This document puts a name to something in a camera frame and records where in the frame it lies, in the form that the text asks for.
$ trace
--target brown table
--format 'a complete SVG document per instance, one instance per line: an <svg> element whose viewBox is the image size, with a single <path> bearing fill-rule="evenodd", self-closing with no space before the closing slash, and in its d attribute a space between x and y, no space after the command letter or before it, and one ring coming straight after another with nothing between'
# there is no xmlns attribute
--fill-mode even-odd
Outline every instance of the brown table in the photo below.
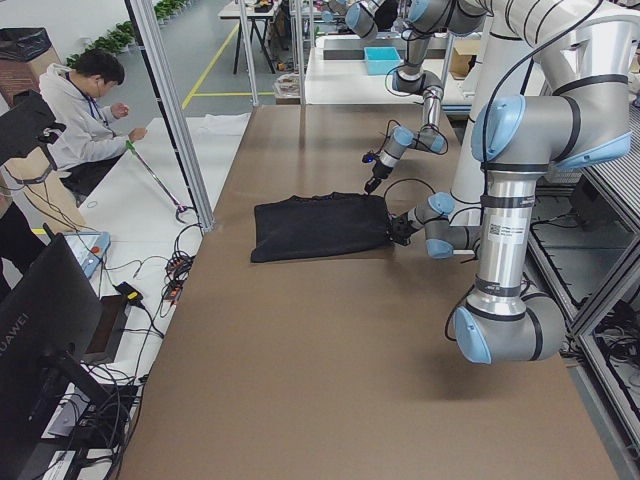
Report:
<svg viewBox="0 0 640 480"><path fill-rule="evenodd" d="M443 336L473 263L406 248L252 265L253 207L361 191L388 119L421 107L260 107L151 373L122 479L614 479L559 357L473 365ZM454 138L448 125L443 131ZM459 153L394 179L447 189ZM423 199L415 182L390 209Z"/></svg>

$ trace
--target plug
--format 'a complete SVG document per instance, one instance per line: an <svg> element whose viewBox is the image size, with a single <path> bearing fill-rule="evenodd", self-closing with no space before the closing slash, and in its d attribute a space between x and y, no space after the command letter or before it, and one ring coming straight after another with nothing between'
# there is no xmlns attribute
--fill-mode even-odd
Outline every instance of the plug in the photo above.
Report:
<svg viewBox="0 0 640 480"><path fill-rule="evenodd" d="M127 297L127 300L131 305L136 307L142 307L142 299L144 298L142 294L129 285L127 282L122 282L120 285L116 285L115 289L120 292L122 295Z"/></svg>

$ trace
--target man's hand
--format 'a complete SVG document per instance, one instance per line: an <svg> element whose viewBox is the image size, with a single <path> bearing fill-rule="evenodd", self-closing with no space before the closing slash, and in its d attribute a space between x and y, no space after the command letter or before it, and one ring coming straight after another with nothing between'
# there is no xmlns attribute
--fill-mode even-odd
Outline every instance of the man's hand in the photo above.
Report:
<svg viewBox="0 0 640 480"><path fill-rule="evenodd" d="M146 134L147 134L146 128L134 128L129 132L129 140L132 143L137 142L138 140L142 140Z"/></svg>
<svg viewBox="0 0 640 480"><path fill-rule="evenodd" d="M124 103L114 103L111 105L111 113L116 118L122 118L129 115L129 105Z"/></svg>

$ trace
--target blue box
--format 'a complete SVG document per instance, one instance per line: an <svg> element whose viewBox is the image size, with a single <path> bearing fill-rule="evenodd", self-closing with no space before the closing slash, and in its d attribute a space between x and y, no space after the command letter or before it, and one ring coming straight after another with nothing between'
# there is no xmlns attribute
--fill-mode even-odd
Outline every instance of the blue box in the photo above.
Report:
<svg viewBox="0 0 640 480"><path fill-rule="evenodd" d="M369 75L386 75L400 65L395 47L364 47L364 61Z"/></svg>

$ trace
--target folded black garment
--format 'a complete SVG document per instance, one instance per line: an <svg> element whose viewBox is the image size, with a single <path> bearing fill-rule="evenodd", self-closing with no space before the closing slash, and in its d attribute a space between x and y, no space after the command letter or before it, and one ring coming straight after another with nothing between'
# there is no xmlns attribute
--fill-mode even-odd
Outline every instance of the folded black garment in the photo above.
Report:
<svg viewBox="0 0 640 480"><path fill-rule="evenodd" d="M254 210L256 263L361 252L391 242L387 205L375 195L293 196Z"/></svg>

